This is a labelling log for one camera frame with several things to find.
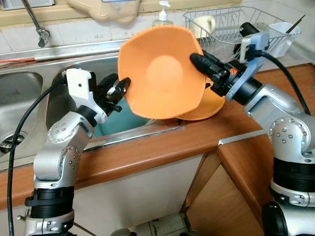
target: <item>water in sink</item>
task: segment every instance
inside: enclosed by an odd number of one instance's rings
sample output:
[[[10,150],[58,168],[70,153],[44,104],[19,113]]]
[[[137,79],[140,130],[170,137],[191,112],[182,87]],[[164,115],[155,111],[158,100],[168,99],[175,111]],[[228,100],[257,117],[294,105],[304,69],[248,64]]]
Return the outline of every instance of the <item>water in sink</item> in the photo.
[[[134,129],[149,122],[149,119],[135,115],[124,98],[118,103],[118,105],[122,107],[121,112],[113,112],[109,116],[107,122],[104,124],[98,124],[95,127],[94,136],[96,138]]]

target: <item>white bracket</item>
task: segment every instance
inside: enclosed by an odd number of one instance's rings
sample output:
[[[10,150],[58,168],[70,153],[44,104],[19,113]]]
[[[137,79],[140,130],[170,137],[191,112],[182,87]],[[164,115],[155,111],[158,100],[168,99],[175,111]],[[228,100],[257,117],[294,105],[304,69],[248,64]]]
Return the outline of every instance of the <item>white bracket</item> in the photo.
[[[68,90],[77,107],[83,105],[96,112],[94,119],[97,123],[105,123],[107,114],[93,99],[93,92],[89,88],[89,79],[92,78],[89,71],[82,69],[68,69],[66,71]]]

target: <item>red cable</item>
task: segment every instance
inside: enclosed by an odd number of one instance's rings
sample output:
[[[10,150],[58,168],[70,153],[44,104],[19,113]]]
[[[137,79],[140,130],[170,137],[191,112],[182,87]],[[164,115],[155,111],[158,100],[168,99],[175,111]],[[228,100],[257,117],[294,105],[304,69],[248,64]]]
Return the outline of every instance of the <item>red cable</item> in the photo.
[[[34,61],[35,58],[28,58],[28,59],[18,59],[18,60],[0,60],[0,63],[7,63],[7,62],[21,62],[21,61]]]

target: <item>wire dish rack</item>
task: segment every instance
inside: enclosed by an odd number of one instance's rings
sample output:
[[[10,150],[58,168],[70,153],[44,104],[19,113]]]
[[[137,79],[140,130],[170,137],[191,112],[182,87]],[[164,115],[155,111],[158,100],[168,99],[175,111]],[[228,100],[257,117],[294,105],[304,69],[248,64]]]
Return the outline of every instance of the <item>wire dish rack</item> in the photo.
[[[216,29],[214,32],[208,32],[202,26],[194,22],[194,19],[201,16],[214,17],[216,20]],[[246,6],[187,12],[184,14],[184,17],[186,19],[186,28],[190,31],[194,28],[193,33],[202,49],[224,62],[239,57],[240,47],[237,51],[233,51],[235,45],[242,42],[239,28],[243,23],[249,22],[259,31],[268,31],[270,24],[283,22],[280,18],[267,12]],[[272,54],[272,51],[285,37],[287,36],[269,38],[269,48],[267,52]]]

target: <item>soap bottle pump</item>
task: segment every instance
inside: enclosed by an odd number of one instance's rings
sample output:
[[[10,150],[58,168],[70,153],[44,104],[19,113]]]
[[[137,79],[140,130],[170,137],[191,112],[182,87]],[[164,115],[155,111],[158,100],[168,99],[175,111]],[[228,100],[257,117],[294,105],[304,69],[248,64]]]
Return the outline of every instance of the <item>soap bottle pump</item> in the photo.
[[[172,21],[167,20],[167,14],[165,11],[165,7],[171,7],[171,5],[168,1],[159,1],[159,4],[162,6],[162,11],[159,13],[158,19],[153,21],[152,27],[174,25]]]

